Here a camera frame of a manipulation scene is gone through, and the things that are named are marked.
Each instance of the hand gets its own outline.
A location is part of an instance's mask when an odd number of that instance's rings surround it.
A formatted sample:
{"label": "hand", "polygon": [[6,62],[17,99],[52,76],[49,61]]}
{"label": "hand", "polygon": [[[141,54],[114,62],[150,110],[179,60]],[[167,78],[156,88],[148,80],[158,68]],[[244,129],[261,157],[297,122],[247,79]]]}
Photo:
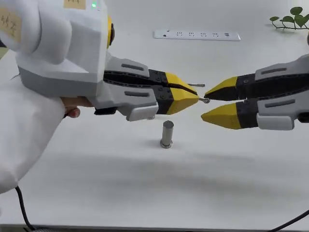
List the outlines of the hand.
{"label": "hand", "polygon": [[65,114],[71,118],[77,118],[81,114],[81,110],[77,108],[78,106],[93,107],[85,97],[61,98],[61,100],[66,108]]}

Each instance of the handwritten label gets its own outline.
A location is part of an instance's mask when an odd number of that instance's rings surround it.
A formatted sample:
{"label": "handwritten label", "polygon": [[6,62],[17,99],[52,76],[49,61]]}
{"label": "handwritten label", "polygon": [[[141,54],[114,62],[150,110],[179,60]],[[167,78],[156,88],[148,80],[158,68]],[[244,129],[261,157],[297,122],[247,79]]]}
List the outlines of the handwritten label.
{"label": "handwritten label", "polygon": [[16,42],[21,41],[22,20],[8,9],[0,7],[0,30],[4,31]]}
{"label": "handwritten label", "polygon": [[64,8],[85,10],[86,0],[64,0]]}

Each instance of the metal pin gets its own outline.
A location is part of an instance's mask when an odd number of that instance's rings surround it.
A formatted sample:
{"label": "metal pin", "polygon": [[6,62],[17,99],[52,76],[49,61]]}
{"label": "metal pin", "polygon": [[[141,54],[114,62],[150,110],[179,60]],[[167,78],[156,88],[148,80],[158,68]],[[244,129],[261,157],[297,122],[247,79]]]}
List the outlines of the metal pin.
{"label": "metal pin", "polygon": [[193,87],[205,87],[205,84],[188,84],[189,86],[193,86]]}
{"label": "metal pin", "polygon": [[165,121],[163,123],[162,139],[160,141],[161,147],[167,149],[173,145],[173,129],[174,123],[172,121]]}
{"label": "metal pin", "polygon": [[204,102],[205,104],[208,104],[211,101],[209,98],[199,98],[198,100]]}

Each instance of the plant leaf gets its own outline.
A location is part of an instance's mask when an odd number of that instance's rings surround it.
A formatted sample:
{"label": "plant leaf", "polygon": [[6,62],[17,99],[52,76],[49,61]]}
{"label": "plant leaf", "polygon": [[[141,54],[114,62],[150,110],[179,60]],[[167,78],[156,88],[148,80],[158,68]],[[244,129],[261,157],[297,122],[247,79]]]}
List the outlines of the plant leaf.
{"label": "plant leaf", "polygon": [[283,22],[294,23],[294,19],[291,16],[285,16],[282,19]]}
{"label": "plant leaf", "polygon": [[274,21],[277,21],[278,19],[279,19],[279,17],[273,16],[273,17],[271,17],[269,20],[272,21],[272,22],[274,22]]}
{"label": "plant leaf", "polygon": [[293,7],[290,12],[292,15],[299,15],[300,13],[302,13],[303,11],[303,8],[300,7],[300,6],[296,6],[296,7]]}
{"label": "plant leaf", "polygon": [[297,23],[297,25],[299,25],[300,28],[302,28],[304,26],[305,22],[305,18],[302,15],[295,15],[295,22]]}
{"label": "plant leaf", "polygon": [[306,24],[308,21],[309,21],[309,14],[304,17],[304,24]]}

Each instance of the electrical outlet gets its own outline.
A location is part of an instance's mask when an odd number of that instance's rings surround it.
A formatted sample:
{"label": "electrical outlet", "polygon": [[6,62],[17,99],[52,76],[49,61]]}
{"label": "electrical outlet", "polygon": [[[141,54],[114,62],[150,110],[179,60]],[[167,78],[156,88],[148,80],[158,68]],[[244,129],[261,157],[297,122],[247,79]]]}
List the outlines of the electrical outlet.
{"label": "electrical outlet", "polygon": [[218,32],[218,31],[184,31],[184,30],[155,30],[156,39],[181,39],[181,40],[223,40],[240,41],[237,32]]}

